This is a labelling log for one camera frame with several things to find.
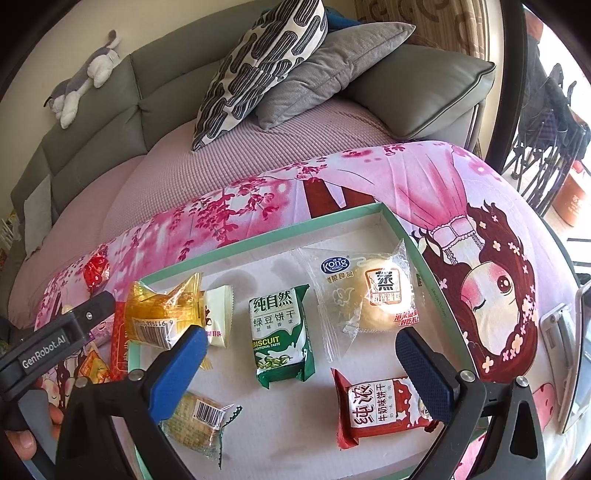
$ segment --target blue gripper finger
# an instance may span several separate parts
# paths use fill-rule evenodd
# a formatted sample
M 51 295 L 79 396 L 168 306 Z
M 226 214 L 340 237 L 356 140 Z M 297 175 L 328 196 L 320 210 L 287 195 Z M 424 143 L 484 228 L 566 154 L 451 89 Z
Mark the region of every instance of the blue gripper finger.
M 161 353 L 146 372 L 150 416 L 157 424 L 174 409 L 195 376 L 207 352 L 207 332 L 191 325 L 172 350 Z
M 396 356 L 431 418 L 447 424 L 456 400 L 454 388 L 459 387 L 455 369 L 442 354 L 433 352 L 413 327 L 396 335 Z

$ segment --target patterned curtain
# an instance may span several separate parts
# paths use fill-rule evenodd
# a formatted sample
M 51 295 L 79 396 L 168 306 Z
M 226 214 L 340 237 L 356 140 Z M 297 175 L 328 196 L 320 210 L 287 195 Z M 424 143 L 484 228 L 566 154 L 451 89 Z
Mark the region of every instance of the patterned curtain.
M 355 0 L 361 22 L 417 26 L 408 43 L 488 58 L 485 0 Z

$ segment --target finger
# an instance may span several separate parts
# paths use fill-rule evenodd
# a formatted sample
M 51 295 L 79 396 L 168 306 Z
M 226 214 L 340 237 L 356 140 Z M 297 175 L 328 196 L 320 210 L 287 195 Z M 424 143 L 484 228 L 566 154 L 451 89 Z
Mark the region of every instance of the finger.
M 22 461 L 30 460 L 37 451 L 37 444 L 35 437 L 31 432 L 25 430 L 24 432 L 6 432 L 8 441 L 12 444 L 12 448 L 17 453 Z
M 56 425 L 61 425 L 64 421 L 64 413 L 53 403 L 49 404 L 49 416 L 51 417 L 51 421 Z
M 56 440 L 60 438 L 61 425 L 54 425 L 51 429 L 51 436 Z

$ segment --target black and white pillow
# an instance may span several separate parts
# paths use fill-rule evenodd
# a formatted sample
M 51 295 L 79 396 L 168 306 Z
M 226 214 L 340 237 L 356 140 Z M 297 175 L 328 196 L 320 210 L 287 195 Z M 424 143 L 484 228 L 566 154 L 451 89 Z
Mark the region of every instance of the black and white pillow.
M 222 61 L 197 114 L 193 151 L 239 124 L 270 88 L 324 40 L 321 0 L 284 0 L 264 13 Z

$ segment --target plush cat toy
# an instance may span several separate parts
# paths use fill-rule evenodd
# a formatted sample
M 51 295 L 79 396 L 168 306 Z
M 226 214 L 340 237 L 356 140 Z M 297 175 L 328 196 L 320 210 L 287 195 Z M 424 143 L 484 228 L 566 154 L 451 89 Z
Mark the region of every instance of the plush cat toy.
M 121 39 L 115 30 L 109 32 L 109 42 L 96 50 L 72 78 L 63 80 L 53 89 L 43 106 L 56 114 L 62 128 L 68 128 L 76 117 L 78 102 L 92 85 L 100 88 L 111 76 L 113 69 L 121 62 L 113 50 Z

